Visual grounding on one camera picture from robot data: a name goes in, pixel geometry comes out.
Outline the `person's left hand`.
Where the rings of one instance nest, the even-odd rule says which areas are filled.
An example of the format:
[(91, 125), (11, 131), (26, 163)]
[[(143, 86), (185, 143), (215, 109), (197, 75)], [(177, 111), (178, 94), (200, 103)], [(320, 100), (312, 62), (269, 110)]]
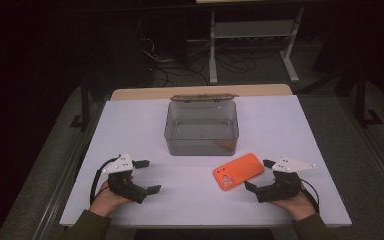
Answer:
[(120, 206), (130, 203), (130, 200), (118, 196), (110, 191), (107, 182), (104, 182), (89, 207), (89, 211), (101, 217), (109, 217)]

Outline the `wooden table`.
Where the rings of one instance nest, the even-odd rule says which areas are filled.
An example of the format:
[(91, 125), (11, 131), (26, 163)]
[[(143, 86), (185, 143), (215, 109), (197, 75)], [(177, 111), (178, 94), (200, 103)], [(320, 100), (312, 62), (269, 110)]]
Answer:
[(286, 84), (192, 86), (167, 88), (117, 89), (110, 100), (169, 99), (174, 95), (232, 94), (236, 96), (278, 96), (292, 95)]

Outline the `person's right hand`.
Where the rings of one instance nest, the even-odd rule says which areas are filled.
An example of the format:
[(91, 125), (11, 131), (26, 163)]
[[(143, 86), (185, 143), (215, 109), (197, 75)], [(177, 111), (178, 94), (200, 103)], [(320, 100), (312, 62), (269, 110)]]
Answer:
[(290, 199), (272, 201), (272, 204), (285, 210), (294, 221), (303, 220), (316, 213), (314, 206), (302, 192)]

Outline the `orange phone case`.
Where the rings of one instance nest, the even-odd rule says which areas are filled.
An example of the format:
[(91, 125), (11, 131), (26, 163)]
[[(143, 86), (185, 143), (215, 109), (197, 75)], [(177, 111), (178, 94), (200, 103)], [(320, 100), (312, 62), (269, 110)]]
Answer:
[(253, 153), (243, 155), (213, 170), (213, 176), (219, 187), (230, 190), (265, 170), (264, 165)]

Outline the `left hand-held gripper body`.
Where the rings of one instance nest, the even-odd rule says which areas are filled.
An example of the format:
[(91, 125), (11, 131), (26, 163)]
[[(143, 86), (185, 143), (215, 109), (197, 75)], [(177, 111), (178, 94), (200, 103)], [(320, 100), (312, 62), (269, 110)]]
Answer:
[(108, 160), (102, 168), (102, 172), (108, 175), (108, 185), (111, 192), (136, 203), (142, 203), (147, 197), (147, 190), (132, 182), (134, 168), (129, 153), (119, 155)]

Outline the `black metal stand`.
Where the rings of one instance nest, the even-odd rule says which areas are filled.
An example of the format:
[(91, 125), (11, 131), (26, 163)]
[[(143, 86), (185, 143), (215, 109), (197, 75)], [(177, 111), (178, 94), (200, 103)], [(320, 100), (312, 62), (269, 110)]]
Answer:
[(374, 110), (366, 109), (366, 75), (362, 67), (357, 71), (355, 116), (363, 128), (382, 124), (382, 120)]
[(81, 132), (84, 132), (90, 122), (90, 102), (89, 102), (89, 88), (85, 78), (82, 79), (80, 85), (80, 97), (81, 97), (81, 114), (75, 115), (70, 127), (79, 128)]

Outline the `white metal frame desk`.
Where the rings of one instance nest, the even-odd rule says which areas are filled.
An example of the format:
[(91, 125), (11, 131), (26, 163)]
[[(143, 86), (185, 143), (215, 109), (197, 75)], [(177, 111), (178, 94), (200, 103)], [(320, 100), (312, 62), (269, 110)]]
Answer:
[(209, 55), (209, 76), (210, 84), (216, 85), (217, 66), (215, 58), (215, 42), (217, 39), (239, 39), (239, 38), (269, 38), (286, 37), (288, 44), (279, 51), (280, 57), (285, 66), (286, 72), (292, 83), (297, 83), (299, 77), (290, 60), (295, 39), (301, 24), (305, 8), (300, 7), (290, 19), (279, 20), (257, 20), (257, 21), (223, 21), (216, 19), (216, 12), (211, 12), (210, 22), (210, 55)]

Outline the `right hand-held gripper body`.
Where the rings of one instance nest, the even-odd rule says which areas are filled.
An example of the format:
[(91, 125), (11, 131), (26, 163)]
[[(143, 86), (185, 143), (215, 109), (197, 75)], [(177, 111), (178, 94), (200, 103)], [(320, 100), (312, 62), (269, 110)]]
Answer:
[(302, 180), (298, 176), (299, 171), (314, 170), (315, 164), (282, 156), (272, 168), (274, 183), (258, 187), (256, 196), (260, 203), (276, 200), (286, 200), (295, 197), (302, 191)]

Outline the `clear grey plastic box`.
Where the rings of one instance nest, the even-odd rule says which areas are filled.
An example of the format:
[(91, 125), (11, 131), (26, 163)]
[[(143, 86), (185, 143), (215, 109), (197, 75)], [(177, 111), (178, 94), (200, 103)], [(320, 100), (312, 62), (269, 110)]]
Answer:
[(173, 156), (232, 156), (239, 138), (232, 94), (174, 95), (164, 137)]

